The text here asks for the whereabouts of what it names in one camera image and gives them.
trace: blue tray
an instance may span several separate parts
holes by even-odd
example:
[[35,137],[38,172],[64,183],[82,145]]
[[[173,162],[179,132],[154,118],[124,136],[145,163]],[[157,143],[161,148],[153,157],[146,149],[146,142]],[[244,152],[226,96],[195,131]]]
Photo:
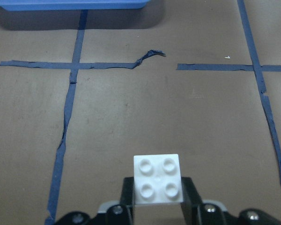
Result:
[[142,8],[150,0],[0,0],[9,11],[73,10],[73,9],[133,9]]

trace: torn tape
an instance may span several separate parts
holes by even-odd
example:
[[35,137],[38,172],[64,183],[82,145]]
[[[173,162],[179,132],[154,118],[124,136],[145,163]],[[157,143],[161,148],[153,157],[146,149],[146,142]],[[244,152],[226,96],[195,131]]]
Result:
[[[82,43],[84,37],[84,29],[85,29],[87,16],[88,16],[88,11],[82,10],[79,20],[79,28],[77,31],[77,38],[75,42],[75,49],[73,53],[72,62],[80,61]],[[67,128],[72,116],[77,75],[78,75],[78,69],[72,69],[69,77],[70,84],[69,84],[65,107],[64,107],[64,130],[63,130],[63,135],[61,138],[60,145],[56,150],[56,157],[55,157],[54,168],[52,173],[51,187],[50,187],[49,200],[47,206],[49,217],[46,218],[45,225],[53,225],[55,223],[58,198],[59,198],[59,190],[61,184],[61,176],[63,171],[64,155],[66,152]]]
[[0,66],[25,67],[25,68],[43,68],[43,69],[110,69],[110,68],[126,68],[134,69],[139,66],[144,59],[154,55],[165,56],[162,51],[150,50],[140,59],[133,63],[125,62],[96,62],[96,63],[80,63],[80,62],[28,62],[28,61],[2,61]]
[[237,64],[178,64],[177,70],[254,71],[252,65]]
[[264,95],[264,93],[266,92],[266,85],[265,85],[264,78],[262,75],[262,68],[259,63],[257,50],[256,50],[256,47],[254,44],[254,39],[253,39],[252,31],[250,28],[250,24],[249,24],[248,15],[247,15],[247,12],[245,9],[244,0],[237,0],[237,3],[238,3],[239,12],[240,12],[243,27],[244,27],[244,33],[245,33],[245,37],[247,40],[247,45],[249,48],[251,60],[253,62],[253,68],[254,68],[257,86],[258,86],[258,90],[259,90],[260,100],[262,103],[264,113],[266,115],[266,120],[267,120],[267,123],[269,126],[270,134],[272,137],[274,149],[275,149],[277,160],[278,160],[280,185],[281,185],[281,148],[280,148],[280,144],[279,144],[279,140],[278,140],[277,131],[275,128],[273,113],[272,113],[269,98],[268,98],[268,96]]

